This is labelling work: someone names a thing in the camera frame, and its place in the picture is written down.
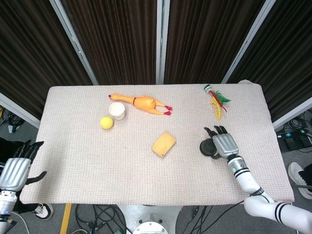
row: white paper cup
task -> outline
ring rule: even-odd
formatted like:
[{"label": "white paper cup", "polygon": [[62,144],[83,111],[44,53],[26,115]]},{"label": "white paper cup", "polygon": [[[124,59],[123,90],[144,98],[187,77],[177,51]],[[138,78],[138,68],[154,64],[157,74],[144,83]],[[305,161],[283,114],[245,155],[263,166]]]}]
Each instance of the white paper cup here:
[{"label": "white paper cup", "polygon": [[114,102],[108,107],[108,112],[116,120],[122,120],[125,117],[125,106],[121,102]]}]

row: rubber chicken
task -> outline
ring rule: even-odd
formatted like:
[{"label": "rubber chicken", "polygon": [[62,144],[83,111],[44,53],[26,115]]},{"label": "rubber chicken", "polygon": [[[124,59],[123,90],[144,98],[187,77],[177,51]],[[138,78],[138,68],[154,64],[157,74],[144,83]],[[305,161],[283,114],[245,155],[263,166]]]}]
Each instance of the rubber chicken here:
[{"label": "rubber chicken", "polygon": [[[143,111],[146,111],[150,114],[155,115],[171,115],[172,107],[166,106],[165,104],[161,103],[160,101],[157,101],[156,99],[148,96],[141,96],[141,97],[127,97],[121,94],[112,94],[109,95],[109,98],[115,101],[126,101],[128,103],[133,104],[138,109],[141,109]],[[160,112],[155,109],[156,106],[162,106],[167,108],[169,111],[167,112]]]}]

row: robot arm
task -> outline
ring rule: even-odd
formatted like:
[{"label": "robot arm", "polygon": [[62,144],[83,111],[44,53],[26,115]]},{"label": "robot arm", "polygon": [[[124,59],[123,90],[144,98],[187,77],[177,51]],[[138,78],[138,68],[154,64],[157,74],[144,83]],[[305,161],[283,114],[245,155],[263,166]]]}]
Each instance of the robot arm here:
[{"label": "robot arm", "polygon": [[238,155],[238,146],[223,126],[215,126],[218,134],[205,128],[213,139],[219,155],[228,160],[241,189],[250,196],[245,199],[244,207],[252,216],[269,218],[294,228],[304,234],[312,234],[312,213],[304,209],[274,202],[273,199],[258,185],[244,159]]},{"label": "robot arm", "polygon": [[24,143],[6,162],[0,176],[0,234],[5,231],[6,224],[11,222],[10,215],[17,201],[16,192],[20,191],[25,184],[41,180],[46,172],[42,172],[36,178],[29,178],[28,173],[42,142],[29,145]]}]

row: dark curtain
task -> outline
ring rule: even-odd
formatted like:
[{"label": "dark curtain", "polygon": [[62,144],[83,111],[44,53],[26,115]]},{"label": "dark curtain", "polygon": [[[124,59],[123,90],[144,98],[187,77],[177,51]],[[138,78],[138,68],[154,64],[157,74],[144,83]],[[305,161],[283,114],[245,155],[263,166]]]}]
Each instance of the dark curtain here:
[{"label": "dark curtain", "polygon": [[312,97],[312,1],[278,0],[229,83],[262,86],[272,121]]},{"label": "dark curtain", "polygon": [[100,84],[155,84],[156,0],[62,3]]},{"label": "dark curtain", "polygon": [[263,2],[171,0],[164,83],[220,83]]},{"label": "dark curtain", "polygon": [[0,92],[41,118],[51,86],[91,85],[48,0],[0,3]]}]

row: yellow ball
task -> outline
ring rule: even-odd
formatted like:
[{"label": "yellow ball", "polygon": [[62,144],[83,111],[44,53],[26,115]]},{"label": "yellow ball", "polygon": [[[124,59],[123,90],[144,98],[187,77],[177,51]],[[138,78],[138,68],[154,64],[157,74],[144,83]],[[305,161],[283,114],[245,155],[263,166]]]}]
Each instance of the yellow ball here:
[{"label": "yellow ball", "polygon": [[109,116],[104,116],[99,121],[99,124],[103,129],[110,129],[113,126],[114,122]]}]

